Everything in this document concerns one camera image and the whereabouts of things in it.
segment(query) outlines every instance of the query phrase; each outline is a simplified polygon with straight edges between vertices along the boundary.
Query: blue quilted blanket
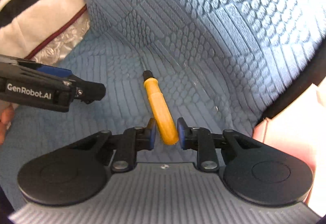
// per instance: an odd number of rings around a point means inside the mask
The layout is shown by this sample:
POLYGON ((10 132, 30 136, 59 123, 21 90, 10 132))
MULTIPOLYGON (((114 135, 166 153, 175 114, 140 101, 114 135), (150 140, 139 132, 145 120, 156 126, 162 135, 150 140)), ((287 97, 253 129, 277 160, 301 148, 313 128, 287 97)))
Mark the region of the blue quilted blanket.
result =
MULTIPOLYGON (((105 84, 100 102, 69 113, 20 107, 0 150, 0 184, 17 209, 19 168, 102 129, 145 125, 152 112, 141 74, 159 80, 173 118, 214 133, 251 135, 263 110, 297 77, 326 30, 326 0, 87 0, 91 31, 61 63, 105 84)), ((165 146, 139 161, 193 161, 165 146)))

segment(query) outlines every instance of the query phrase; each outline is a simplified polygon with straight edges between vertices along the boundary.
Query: yellow tool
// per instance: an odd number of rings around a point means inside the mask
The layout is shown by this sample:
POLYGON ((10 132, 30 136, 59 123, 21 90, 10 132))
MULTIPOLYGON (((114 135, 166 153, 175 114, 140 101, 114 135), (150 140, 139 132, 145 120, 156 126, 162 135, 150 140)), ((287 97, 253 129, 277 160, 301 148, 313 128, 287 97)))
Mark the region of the yellow tool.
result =
POLYGON ((143 77, 144 87, 161 137, 167 145, 176 144, 179 140, 178 132, 159 88, 159 82, 154 78, 151 71, 144 71, 143 77))

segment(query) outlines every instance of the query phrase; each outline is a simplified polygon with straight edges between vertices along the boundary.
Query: black cap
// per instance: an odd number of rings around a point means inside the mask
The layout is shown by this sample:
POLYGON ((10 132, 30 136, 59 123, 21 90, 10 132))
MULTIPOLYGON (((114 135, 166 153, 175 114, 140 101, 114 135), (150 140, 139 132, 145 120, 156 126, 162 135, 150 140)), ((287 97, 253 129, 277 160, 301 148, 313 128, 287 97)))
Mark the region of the black cap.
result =
POLYGON ((151 71, 144 71, 143 72, 143 77, 144 77, 144 81, 146 81, 149 78, 154 78, 154 75, 152 74, 151 71))

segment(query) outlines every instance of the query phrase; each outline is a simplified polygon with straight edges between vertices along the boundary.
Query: black circular disc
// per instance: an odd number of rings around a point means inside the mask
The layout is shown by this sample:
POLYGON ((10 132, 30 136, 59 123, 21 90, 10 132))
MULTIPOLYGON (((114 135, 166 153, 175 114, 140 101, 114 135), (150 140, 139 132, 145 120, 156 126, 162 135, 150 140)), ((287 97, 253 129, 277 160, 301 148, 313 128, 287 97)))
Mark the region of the black circular disc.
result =
POLYGON ((106 184, 104 167, 82 150, 61 149, 25 164, 18 185, 28 201, 51 206, 83 202, 106 184))
POLYGON ((263 206, 281 207, 302 201, 313 180, 301 160, 280 151, 247 149, 226 166, 226 186, 237 196, 263 206))

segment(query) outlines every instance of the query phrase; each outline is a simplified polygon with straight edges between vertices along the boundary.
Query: human hand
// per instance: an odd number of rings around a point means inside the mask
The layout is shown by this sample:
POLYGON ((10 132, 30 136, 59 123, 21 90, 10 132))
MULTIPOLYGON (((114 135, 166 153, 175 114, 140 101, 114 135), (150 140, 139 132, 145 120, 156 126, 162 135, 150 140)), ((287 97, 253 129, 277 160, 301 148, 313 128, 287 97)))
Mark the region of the human hand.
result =
POLYGON ((4 143, 4 137, 7 131, 7 126, 13 120, 15 115, 15 110, 12 105, 8 106, 6 109, 0 113, 0 145, 4 143))

